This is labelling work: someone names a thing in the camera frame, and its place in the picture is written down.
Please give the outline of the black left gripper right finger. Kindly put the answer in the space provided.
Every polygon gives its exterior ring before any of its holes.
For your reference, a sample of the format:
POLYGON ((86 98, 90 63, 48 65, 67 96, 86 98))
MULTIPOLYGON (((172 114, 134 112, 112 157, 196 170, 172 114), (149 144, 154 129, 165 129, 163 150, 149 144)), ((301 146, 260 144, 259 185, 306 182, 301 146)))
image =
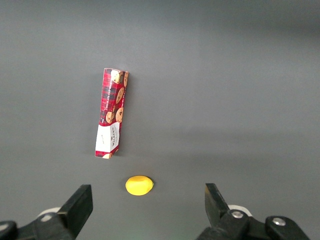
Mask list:
POLYGON ((214 183, 205 185, 205 211, 210 223, 198 240, 308 240, 309 237, 292 219, 272 215, 265 222, 256 220, 250 211, 228 205, 214 183))

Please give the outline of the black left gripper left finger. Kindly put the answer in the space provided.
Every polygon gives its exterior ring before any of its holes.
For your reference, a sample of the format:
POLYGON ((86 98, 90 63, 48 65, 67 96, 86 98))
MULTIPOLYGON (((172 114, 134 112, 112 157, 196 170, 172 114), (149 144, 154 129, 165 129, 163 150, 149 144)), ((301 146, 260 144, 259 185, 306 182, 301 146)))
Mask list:
POLYGON ((92 187, 81 185, 61 206, 44 210, 29 224, 0 222, 2 240, 75 240, 93 211, 92 187))

